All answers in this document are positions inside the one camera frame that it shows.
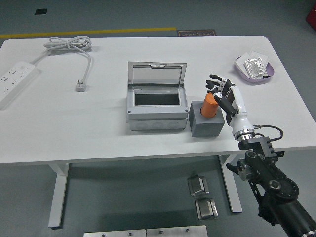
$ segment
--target gray block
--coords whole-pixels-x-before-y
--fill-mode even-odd
[[[192,137],[217,137],[223,126],[224,117],[220,107],[213,118],[204,117],[200,110],[203,101],[192,101],[189,112],[189,121]]]

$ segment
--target metal bracket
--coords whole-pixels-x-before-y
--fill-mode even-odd
[[[192,176],[188,178],[188,184],[192,196],[209,194],[206,178],[204,176]]]
[[[216,219],[218,218],[218,213],[215,206],[215,201],[212,198],[196,200],[197,215],[198,219]]]

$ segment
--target electrical outlet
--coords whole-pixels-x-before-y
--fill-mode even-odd
[[[26,62],[17,62],[0,78],[0,110],[26,86],[35,76],[35,65]]]

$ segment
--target white table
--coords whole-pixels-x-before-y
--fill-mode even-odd
[[[0,75],[17,61],[30,62],[47,39],[9,39],[0,50]],[[316,148],[316,124],[284,66],[263,36],[92,38],[88,89],[75,92],[87,59],[66,53],[44,58],[39,74],[0,111],[0,164],[49,164],[57,173],[49,227],[60,225],[69,163],[107,160],[225,155],[222,166],[244,153],[224,125],[215,138],[193,138],[190,126],[179,131],[129,131],[126,125],[127,62],[187,63],[188,103],[203,100],[208,75],[228,77],[241,90],[253,124],[280,127],[276,151]],[[253,46],[270,53],[275,74],[268,83],[244,81],[234,61]],[[273,129],[260,130],[277,137]],[[233,175],[223,174],[232,211],[241,211]]]

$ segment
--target cable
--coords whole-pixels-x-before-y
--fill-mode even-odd
[[[274,128],[274,129],[276,129],[276,130],[278,130],[278,131],[280,132],[280,136],[279,136],[279,137],[270,139],[269,142],[275,142],[275,141],[277,141],[277,140],[282,139],[282,137],[283,137],[283,131],[282,131],[280,128],[276,127],[276,126],[272,126],[272,125],[253,125],[253,128],[254,128],[254,129],[260,129],[260,128],[263,128],[263,127]]]
[[[50,55],[51,52],[53,51],[75,50],[75,51],[84,53],[88,57],[88,65],[85,70],[84,76],[81,82],[78,80],[78,83],[76,85],[76,91],[80,91],[80,92],[85,91],[86,90],[85,81],[86,81],[87,74],[91,66],[91,56],[86,52],[92,47],[90,38],[88,36],[76,36],[70,39],[62,39],[62,38],[53,36],[49,38],[48,43],[44,44],[44,47],[46,47],[47,51],[44,54],[42,54],[40,57],[30,62],[31,64],[37,63],[39,60],[41,60],[45,56]]]
[[[262,136],[262,137],[264,137],[265,135],[263,135],[261,133],[255,133],[255,136]]]

